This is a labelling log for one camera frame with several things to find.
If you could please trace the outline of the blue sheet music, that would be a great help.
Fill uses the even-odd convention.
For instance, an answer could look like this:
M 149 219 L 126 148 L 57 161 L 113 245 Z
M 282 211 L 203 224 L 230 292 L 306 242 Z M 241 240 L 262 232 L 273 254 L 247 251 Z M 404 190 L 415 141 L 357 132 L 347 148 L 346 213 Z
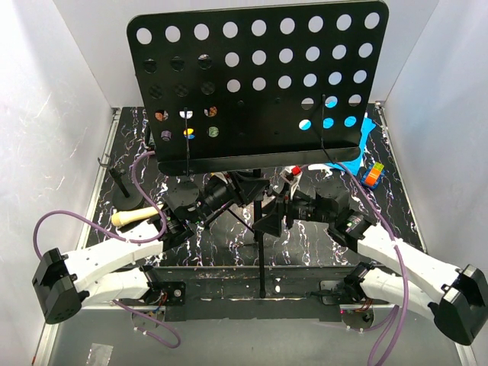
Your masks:
M 359 173 L 360 167 L 364 166 L 363 163 L 363 157 L 364 157 L 364 151 L 366 150 L 366 145 L 368 138 L 370 136 L 371 131 L 376 127 L 375 122 L 371 118 L 369 118 L 368 113 L 365 113 L 362 125 L 361 125 L 361 139 L 359 142 L 359 149 L 360 149 L 360 154 L 356 159 L 347 161 L 347 162 L 342 162 L 342 164 L 350 170 L 350 172 L 353 175 L 357 175 Z M 334 169 L 338 169 L 340 171 L 343 171 L 343 168 L 338 165 L 337 163 L 324 163 L 328 164 L 331 167 L 334 167 Z M 308 170 L 307 167 L 308 165 L 300 165 L 303 167 L 303 171 Z

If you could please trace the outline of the black music stand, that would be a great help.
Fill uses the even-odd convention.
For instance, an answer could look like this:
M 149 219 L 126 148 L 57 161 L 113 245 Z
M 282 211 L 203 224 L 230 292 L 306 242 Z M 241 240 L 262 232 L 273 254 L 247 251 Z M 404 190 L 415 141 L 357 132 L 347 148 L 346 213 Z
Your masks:
M 382 1 L 134 17 L 127 40 L 159 171 L 262 178 L 357 158 L 388 18 Z M 289 193 L 270 185 L 254 222 Z

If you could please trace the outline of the black microphone stand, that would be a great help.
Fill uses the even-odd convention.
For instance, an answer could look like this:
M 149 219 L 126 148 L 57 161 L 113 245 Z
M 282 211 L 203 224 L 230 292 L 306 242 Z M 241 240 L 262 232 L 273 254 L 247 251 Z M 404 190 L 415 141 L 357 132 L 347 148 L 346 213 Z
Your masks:
M 130 211 L 141 208 L 144 198 L 135 184 L 124 178 L 126 171 L 117 170 L 111 166 L 108 172 L 115 183 L 112 194 L 112 204 L 117 211 Z

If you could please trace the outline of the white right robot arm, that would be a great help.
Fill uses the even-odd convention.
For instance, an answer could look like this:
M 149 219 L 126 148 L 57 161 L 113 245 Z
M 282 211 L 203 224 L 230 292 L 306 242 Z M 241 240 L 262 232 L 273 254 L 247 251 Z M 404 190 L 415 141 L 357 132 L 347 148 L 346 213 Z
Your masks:
M 406 305 L 461 345 L 471 345 L 487 321 L 487 280 L 479 268 L 459 268 L 390 237 L 381 225 L 352 209 L 346 194 L 279 194 L 262 212 L 255 230 L 280 236 L 297 220 L 325 223 L 339 245 L 391 270 L 358 265 L 344 279 L 346 297 L 354 303 L 371 298 Z

